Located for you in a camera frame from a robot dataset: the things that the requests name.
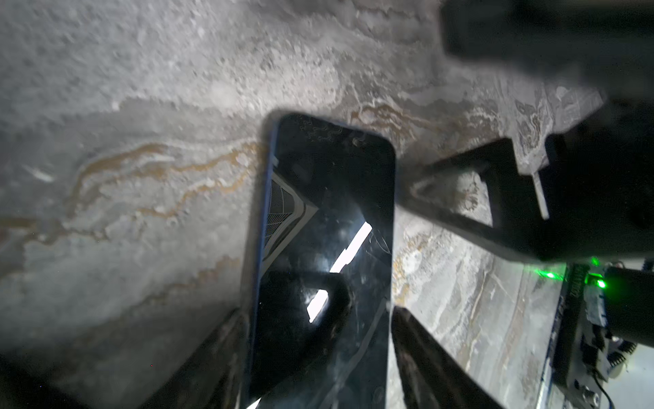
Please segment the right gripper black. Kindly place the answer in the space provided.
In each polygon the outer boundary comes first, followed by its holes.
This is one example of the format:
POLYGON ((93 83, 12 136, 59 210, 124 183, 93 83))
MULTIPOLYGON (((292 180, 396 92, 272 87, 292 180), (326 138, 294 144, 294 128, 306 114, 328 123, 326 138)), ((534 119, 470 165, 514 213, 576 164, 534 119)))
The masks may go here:
POLYGON ((611 100, 551 134, 539 170, 548 219, 514 143, 403 163, 397 203, 512 262, 653 255, 653 103, 611 100))

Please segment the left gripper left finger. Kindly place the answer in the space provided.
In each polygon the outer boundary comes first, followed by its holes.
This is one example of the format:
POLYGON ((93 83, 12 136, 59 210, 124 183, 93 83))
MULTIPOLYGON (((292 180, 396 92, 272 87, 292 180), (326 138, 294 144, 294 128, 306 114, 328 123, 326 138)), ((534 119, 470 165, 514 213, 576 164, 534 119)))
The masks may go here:
POLYGON ((237 308, 142 408, 236 408, 245 376, 250 318, 237 308))

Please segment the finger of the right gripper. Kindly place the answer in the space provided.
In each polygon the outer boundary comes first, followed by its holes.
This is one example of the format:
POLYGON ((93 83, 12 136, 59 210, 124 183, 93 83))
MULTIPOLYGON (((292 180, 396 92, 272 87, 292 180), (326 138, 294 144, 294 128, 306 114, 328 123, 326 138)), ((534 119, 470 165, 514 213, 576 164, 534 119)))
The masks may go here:
POLYGON ((462 61, 653 97, 651 1, 445 1, 439 23, 446 53, 462 61))

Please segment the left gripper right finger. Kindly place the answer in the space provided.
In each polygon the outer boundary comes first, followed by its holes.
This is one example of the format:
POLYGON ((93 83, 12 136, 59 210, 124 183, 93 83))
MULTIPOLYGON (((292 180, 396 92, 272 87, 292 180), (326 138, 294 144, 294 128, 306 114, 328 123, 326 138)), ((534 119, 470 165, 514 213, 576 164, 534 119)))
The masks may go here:
POLYGON ((408 408, 501 407, 407 308, 393 309, 391 334, 408 408))

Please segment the blue phone black screen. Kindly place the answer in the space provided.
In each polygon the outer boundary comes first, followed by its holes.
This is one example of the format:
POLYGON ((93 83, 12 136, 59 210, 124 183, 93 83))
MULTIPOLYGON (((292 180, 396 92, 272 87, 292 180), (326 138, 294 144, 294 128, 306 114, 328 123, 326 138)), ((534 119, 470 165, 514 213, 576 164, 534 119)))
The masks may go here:
POLYGON ((240 407, 382 408, 395 150, 305 113, 272 129, 240 407))

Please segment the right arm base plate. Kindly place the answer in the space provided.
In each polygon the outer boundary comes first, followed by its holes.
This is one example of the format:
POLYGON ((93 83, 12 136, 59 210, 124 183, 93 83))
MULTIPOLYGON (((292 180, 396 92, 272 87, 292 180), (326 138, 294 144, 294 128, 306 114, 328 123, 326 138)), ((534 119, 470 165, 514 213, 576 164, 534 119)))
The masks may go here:
POLYGON ((637 348, 607 327, 604 275, 612 265, 593 257, 588 264, 566 266, 550 357, 551 382, 565 407, 600 408, 606 402, 613 408, 604 386, 637 348))

